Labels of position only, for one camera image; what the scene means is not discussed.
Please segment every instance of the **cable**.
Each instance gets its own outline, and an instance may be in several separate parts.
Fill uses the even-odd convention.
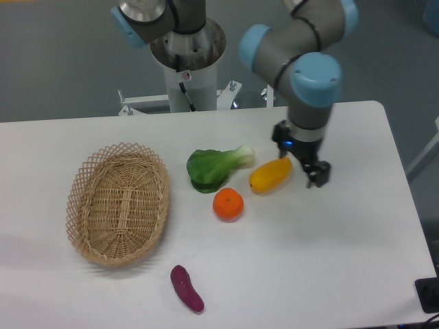
[[[187,100],[187,103],[189,104],[189,108],[191,109],[191,112],[197,112],[197,109],[193,105],[193,102],[192,102],[191,98],[189,97],[189,94],[186,91],[185,85],[182,82],[180,82],[178,85],[180,86],[180,90],[183,93],[183,95],[186,96],[186,100]]]
[[[434,320],[437,319],[439,317],[439,313],[434,315],[433,317],[430,317],[426,322],[424,322],[421,326],[420,329],[427,329],[429,328],[429,324]]]

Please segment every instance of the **oval woven basket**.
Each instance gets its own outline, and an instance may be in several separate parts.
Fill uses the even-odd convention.
[[[106,147],[75,177],[67,234],[91,262],[126,265],[155,246],[168,205],[168,175],[157,154],[139,144]]]

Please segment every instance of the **black cable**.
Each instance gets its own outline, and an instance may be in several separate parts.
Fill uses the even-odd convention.
[[[191,100],[191,98],[189,97],[189,94],[186,91],[186,87],[185,84],[183,84],[182,82],[180,82],[178,84],[180,86],[180,90],[183,93],[183,95],[186,97],[187,103],[189,104],[189,108],[191,109],[191,112],[197,112],[197,109],[195,108],[195,106],[193,105],[193,102]]]
[[[429,328],[429,324],[434,320],[437,319],[439,317],[439,313],[434,315],[433,317],[430,317],[426,322],[424,322],[421,326],[420,329],[427,329]]]
[[[308,19],[306,19],[305,17],[296,17],[295,19],[298,19],[299,21],[303,21],[306,24],[308,24],[308,26],[311,28],[312,32],[314,33],[314,36],[316,37],[317,51],[321,51],[322,40],[320,39],[320,33],[318,33],[317,27],[312,22],[308,21]]]

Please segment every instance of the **white table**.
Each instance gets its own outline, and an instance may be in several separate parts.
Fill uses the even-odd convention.
[[[0,124],[0,327],[356,328],[429,317],[414,281],[435,276],[384,109],[337,104],[320,152],[331,181],[292,180],[269,195],[240,169],[227,186],[245,200],[235,223],[211,210],[214,194],[190,185],[195,149],[249,143],[253,168],[277,157],[270,140],[285,108]],[[94,151],[138,142],[169,171],[171,199],[160,245],[141,265],[106,270],[77,254],[65,208]],[[206,308],[177,298],[181,264]]]

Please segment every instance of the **orange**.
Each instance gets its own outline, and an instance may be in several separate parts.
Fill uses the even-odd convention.
[[[241,214],[244,209],[244,199],[233,188],[226,187],[218,191],[213,198],[212,206],[219,218],[230,221]]]

